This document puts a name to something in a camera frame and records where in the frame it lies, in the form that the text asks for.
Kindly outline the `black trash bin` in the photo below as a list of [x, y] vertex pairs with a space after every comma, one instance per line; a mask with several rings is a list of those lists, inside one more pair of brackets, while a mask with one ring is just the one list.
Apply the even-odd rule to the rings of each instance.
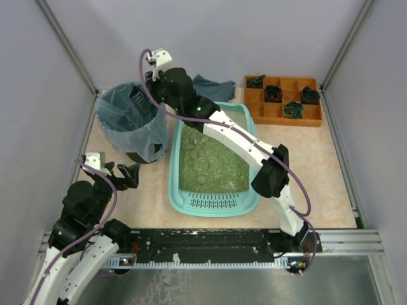
[[135, 163], [140, 163], [142, 165], [145, 164], [151, 164], [157, 161], [157, 159], [152, 159], [150, 161], [146, 161], [144, 158], [142, 158], [139, 154], [134, 153], [134, 152], [127, 152], [126, 155]]

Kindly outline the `teal plastic litter box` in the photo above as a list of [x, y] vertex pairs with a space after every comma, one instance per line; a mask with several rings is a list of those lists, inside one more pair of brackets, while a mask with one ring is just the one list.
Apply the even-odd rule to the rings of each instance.
[[169, 201], [183, 214], [234, 217], [260, 200], [251, 187], [256, 172], [231, 149], [182, 121], [176, 123], [170, 154]]

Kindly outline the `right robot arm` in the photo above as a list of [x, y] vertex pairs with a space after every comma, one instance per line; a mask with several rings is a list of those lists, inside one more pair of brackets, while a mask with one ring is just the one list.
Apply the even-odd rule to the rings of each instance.
[[196, 92], [183, 68], [160, 71], [157, 76], [151, 71], [140, 72], [139, 76], [144, 94], [159, 111], [166, 114], [170, 107], [173, 118], [222, 143], [257, 172], [252, 189], [271, 200], [283, 238], [295, 247], [302, 246], [312, 232], [306, 219], [311, 210], [301, 213], [295, 209], [291, 179], [300, 187], [308, 207], [311, 201], [301, 180], [290, 169], [288, 148], [267, 144], [236, 124], [220, 106]]

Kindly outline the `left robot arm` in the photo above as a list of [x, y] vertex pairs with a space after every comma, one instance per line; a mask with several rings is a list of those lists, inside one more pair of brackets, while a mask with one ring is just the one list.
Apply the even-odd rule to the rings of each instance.
[[105, 163], [98, 154], [75, 162], [92, 181], [69, 187], [25, 304], [76, 304], [107, 259], [130, 243], [131, 229], [111, 214], [118, 192], [139, 185], [140, 165]]

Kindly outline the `black litter scoop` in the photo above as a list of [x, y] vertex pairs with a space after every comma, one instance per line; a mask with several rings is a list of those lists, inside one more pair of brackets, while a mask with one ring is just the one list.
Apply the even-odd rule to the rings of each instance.
[[129, 95], [129, 99], [142, 117], [148, 116], [153, 110], [153, 105], [145, 96], [140, 85], [133, 86]]

